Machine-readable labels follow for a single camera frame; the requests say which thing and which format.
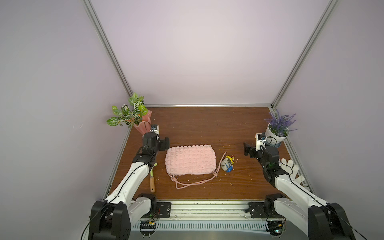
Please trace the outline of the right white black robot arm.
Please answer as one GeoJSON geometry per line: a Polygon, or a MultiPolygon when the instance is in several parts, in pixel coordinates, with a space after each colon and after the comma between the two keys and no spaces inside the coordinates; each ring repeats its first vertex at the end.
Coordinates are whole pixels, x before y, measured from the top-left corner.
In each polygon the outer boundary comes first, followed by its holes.
{"type": "Polygon", "coordinates": [[[267,215],[281,216],[300,229],[310,240],[354,240],[354,228],[343,207],[329,203],[305,189],[298,165],[281,159],[272,146],[251,147],[244,143],[244,154],[258,160],[268,183],[279,190],[265,199],[267,215]]]}

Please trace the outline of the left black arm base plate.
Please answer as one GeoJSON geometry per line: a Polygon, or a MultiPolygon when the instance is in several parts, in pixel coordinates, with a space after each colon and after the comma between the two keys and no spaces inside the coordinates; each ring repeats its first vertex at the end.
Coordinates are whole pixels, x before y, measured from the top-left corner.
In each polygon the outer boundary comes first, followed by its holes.
{"type": "Polygon", "coordinates": [[[151,204],[150,211],[143,215],[142,218],[170,218],[171,215],[171,202],[156,202],[155,204],[151,204]]]}

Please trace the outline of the pink knitted bag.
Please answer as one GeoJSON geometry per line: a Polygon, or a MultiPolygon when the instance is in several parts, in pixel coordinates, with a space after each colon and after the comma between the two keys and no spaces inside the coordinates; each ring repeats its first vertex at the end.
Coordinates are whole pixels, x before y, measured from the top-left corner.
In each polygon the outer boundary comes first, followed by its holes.
{"type": "Polygon", "coordinates": [[[167,150],[166,171],[177,190],[208,183],[218,177],[221,162],[217,163],[216,153],[210,145],[172,147],[167,150]],[[179,176],[209,175],[212,177],[194,183],[182,183],[179,176]]]}

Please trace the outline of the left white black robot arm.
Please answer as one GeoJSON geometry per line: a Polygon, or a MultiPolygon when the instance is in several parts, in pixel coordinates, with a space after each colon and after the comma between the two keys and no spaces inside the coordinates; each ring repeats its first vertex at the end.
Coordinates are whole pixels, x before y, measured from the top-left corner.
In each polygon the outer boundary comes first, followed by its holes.
{"type": "Polygon", "coordinates": [[[142,181],[157,163],[159,151],[170,148],[170,139],[161,139],[158,130],[143,135],[142,147],[135,155],[129,171],[117,188],[104,200],[96,201],[81,240],[127,240],[143,216],[152,214],[157,207],[154,195],[143,194],[133,201],[142,181]]]}

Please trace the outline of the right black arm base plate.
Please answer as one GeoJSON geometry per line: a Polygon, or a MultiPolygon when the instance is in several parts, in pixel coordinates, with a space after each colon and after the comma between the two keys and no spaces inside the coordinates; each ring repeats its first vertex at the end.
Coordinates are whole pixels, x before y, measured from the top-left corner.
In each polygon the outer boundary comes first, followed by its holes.
{"type": "Polygon", "coordinates": [[[252,219],[266,219],[268,217],[280,216],[275,211],[273,204],[269,202],[250,202],[245,212],[249,213],[252,219]]]}

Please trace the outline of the small plush toy decoration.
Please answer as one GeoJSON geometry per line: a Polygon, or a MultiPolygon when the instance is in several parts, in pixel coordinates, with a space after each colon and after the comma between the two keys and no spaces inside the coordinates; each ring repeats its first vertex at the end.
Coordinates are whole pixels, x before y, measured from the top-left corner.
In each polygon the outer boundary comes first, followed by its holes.
{"type": "Polygon", "coordinates": [[[234,169],[234,159],[231,156],[225,156],[221,161],[220,166],[223,171],[230,173],[234,169]]]}

